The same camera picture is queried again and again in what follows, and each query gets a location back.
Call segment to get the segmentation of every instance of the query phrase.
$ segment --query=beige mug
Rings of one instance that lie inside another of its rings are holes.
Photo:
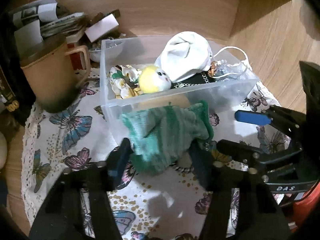
[[[83,52],[86,73],[78,81],[68,55]],[[79,89],[90,75],[87,46],[68,49],[63,35],[52,36],[29,49],[20,61],[37,101],[49,113],[66,109],[76,99]]]

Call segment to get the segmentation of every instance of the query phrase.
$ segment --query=toy face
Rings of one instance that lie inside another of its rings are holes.
[[[171,81],[168,75],[161,68],[156,69],[153,81],[154,85],[159,88],[159,91],[168,90],[171,87]]]

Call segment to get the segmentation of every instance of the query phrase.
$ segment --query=mug handle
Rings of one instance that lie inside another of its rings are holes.
[[[91,71],[91,64],[90,64],[90,58],[89,58],[89,50],[88,47],[85,45],[75,47],[73,49],[69,49],[64,55],[70,55],[77,52],[83,52],[84,54],[84,61],[85,61],[85,70],[86,73],[84,77],[76,84],[76,88],[79,88],[81,84],[87,79],[87,77],[90,75]]]

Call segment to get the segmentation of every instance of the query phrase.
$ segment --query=white drawstring bag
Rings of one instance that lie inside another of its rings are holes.
[[[211,60],[212,51],[204,37],[195,32],[182,32],[168,41],[155,65],[167,73],[172,83],[176,83],[208,71]]]

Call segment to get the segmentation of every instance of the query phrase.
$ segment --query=white cord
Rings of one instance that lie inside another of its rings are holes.
[[[244,56],[245,56],[245,60],[244,61],[241,61],[244,65],[245,65],[245,70],[242,72],[242,73],[233,73],[233,72],[230,72],[230,73],[225,73],[221,76],[218,76],[218,77],[215,77],[213,76],[212,78],[222,78],[222,77],[226,77],[228,75],[242,75],[244,72],[247,71],[248,69],[248,64],[249,64],[249,59],[248,59],[248,56],[247,54],[240,48],[238,47],[234,47],[234,46],[226,46],[226,47],[223,47],[222,49],[220,49],[215,55],[213,55],[213,57],[216,57],[220,52],[224,51],[225,49],[238,49],[239,51],[241,51]],[[238,63],[238,64],[233,64],[233,65],[227,65],[228,67],[236,67],[236,66],[239,66],[241,63]]]

